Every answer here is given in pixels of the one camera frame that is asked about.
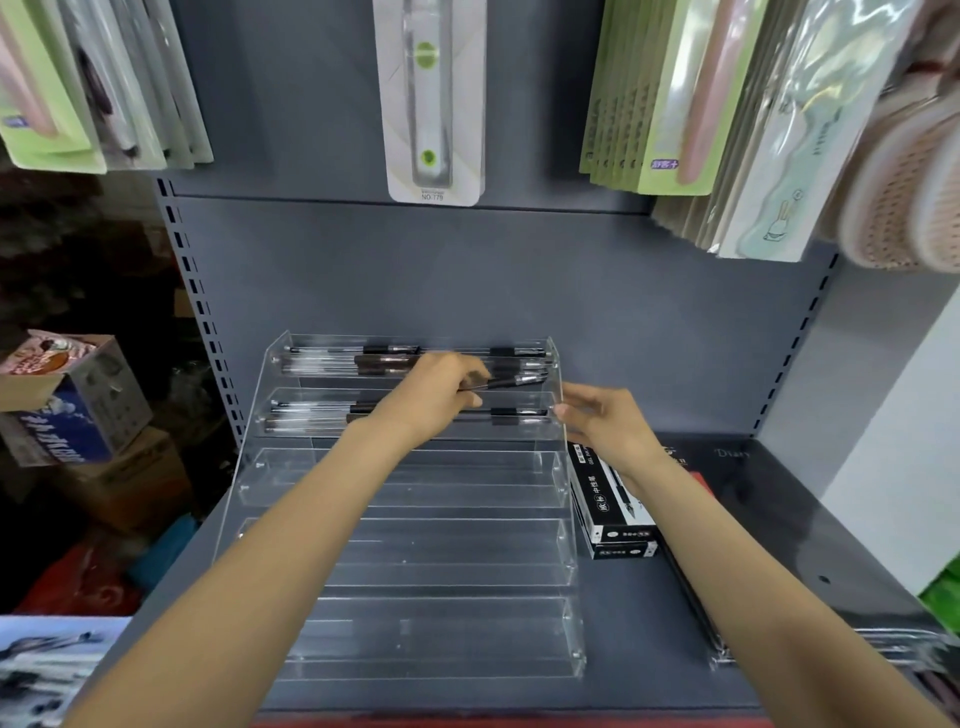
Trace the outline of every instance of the grey metal shelf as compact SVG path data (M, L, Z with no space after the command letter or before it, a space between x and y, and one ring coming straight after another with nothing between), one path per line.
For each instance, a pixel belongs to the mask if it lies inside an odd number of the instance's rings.
M718 260L658 229L649 199L577 173L603 0L490 0L487 191L474 209L390 201L369 0L174 5L216 162L160 176L157 199L238 438L284 329L490 344L546 332L566 379L631 388L657 429L757 430L835 251ZM103 668L208 567L223 509ZM582 561L580 573L581 682L285 682L264 707L758 710L738 669L710 668L665 559Z

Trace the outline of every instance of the cardboard box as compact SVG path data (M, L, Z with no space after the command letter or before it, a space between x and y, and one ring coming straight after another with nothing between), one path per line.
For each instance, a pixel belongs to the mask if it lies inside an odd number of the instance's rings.
M97 521L151 539L193 502L173 438L156 427L147 427L108 463L65 467L60 487Z
M106 462L153 416L116 339L70 338L97 349L62 372L0 375L0 436L22 467Z

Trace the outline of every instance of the right hand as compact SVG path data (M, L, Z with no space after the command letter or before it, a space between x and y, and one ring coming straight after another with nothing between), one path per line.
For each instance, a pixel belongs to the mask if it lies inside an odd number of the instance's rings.
M554 407L567 432L566 439L596 450L609 465L633 479L666 457L627 389L605 389L564 383L564 402Z

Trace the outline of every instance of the left hand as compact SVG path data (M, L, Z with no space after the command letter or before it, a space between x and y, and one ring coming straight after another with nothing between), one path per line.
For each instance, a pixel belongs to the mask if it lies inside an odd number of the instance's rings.
M443 432L461 410L483 404L475 393L459 391L478 377L491 375L476 356L428 352L364 419L384 426L406 449L417 448Z

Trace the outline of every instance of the pen box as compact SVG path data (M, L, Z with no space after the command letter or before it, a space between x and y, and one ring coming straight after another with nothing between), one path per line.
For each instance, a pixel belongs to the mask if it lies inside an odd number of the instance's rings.
M573 503L574 510L577 512L577 522L580 524L580 528L584 532L584 541L587 542L587 550L589 551L590 559L594 561L603 559L646 559L654 556L657 553L657 550L660 548L660 544L656 541L630 541L622 544L592 544L589 541L589 538L586 538L588 535L587 525L584 522L584 514L580 511L580 505L576 500L574 500Z

